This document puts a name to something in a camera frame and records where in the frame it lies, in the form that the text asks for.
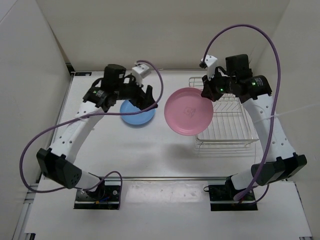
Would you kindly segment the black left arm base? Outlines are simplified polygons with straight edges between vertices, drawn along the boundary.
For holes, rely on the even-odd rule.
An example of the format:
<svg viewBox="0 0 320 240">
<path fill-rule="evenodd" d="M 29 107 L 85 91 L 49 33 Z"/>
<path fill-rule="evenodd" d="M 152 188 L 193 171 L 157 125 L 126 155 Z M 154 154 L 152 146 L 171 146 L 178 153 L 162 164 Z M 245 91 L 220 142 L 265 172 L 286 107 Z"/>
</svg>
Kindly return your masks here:
<svg viewBox="0 0 320 240">
<path fill-rule="evenodd" d="M 121 180 L 105 180 L 94 192 L 77 190 L 75 210 L 119 210 L 122 196 Z"/>
</svg>

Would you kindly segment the pink plastic plate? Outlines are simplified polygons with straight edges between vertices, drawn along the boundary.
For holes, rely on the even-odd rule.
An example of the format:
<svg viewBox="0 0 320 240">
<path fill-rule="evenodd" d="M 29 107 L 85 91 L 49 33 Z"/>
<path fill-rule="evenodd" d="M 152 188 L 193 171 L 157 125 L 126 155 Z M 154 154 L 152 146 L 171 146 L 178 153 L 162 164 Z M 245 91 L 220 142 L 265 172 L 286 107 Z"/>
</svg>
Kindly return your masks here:
<svg viewBox="0 0 320 240">
<path fill-rule="evenodd" d="M 202 91 L 185 87 L 173 92 L 164 106 L 167 125 L 183 136 L 200 134 L 210 125 L 214 107 L 211 100 L 201 96 Z"/>
</svg>

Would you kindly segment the blue plastic plate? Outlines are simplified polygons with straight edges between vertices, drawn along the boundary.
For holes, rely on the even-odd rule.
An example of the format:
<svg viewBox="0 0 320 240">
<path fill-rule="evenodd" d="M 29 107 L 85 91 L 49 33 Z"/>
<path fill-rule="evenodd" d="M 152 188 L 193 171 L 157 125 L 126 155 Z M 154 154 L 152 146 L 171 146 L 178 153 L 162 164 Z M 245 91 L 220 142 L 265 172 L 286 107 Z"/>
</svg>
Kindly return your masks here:
<svg viewBox="0 0 320 240">
<path fill-rule="evenodd" d="M 120 113 L 135 113 L 139 112 L 140 109 L 132 105 L 128 100 L 125 100 L 120 106 Z M 150 121 L 155 116 L 156 110 L 151 109 L 149 111 L 145 111 L 139 114 L 134 115 L 121 115 L 121 119 L 130 127 L 144 127 L 150 123 Z"/>
</svg>

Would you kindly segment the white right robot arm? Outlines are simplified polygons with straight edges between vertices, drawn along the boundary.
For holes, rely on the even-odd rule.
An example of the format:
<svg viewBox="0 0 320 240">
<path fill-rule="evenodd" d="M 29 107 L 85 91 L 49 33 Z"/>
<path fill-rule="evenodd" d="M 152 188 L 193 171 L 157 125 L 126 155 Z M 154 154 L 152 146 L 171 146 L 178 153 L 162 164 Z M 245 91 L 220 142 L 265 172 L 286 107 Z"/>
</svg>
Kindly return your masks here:
<svg viewBox="0 0 320 240">
<path fill-rule="evenodd" d="M 225 94 L 238 98 L 251 118 L 263 150 L 260 163 L 226 179 L 226 197 L 239 201 L 254 187 L 292 177 L 307 164 L 307 158 L 296 153 L 280 121 L 275 118 L 275 96 L 267 78 L 253 75 L 246 54 L 229 56 L 225 62 L 226 68 L 223 68 L 212 55 L 201 59 L 200 67 L 207 70 L 202 77 L 201 96 L 212 102 Z"/>
</svg>

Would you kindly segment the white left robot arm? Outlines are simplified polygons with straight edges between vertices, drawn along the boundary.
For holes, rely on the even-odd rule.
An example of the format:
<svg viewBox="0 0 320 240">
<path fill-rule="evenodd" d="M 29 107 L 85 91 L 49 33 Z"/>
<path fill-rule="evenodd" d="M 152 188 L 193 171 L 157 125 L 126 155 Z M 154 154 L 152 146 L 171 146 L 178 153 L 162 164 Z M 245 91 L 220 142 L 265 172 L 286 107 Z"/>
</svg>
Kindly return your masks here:
<svg viewBox="0 0 320 240">
<path fill-rule="evenodd" d="M 41 148 L 36 158 L 42 174 L 67 189 L 83 190 L 93 200 L 105 194 L 102 178 L 75 166 L 77 154 L 95 125 L 117 101 L 128 100 L 141 112 L 158 107 L 151 85 L 143 90 L 142 81 L 151 70 L 151 64 L 139 60 L 126 74 L 126 68 L 108 64 L 103 77 L 96 79 L 85 93 L 75 118 L 64 132 L 48 147 Z"/>
</svg>

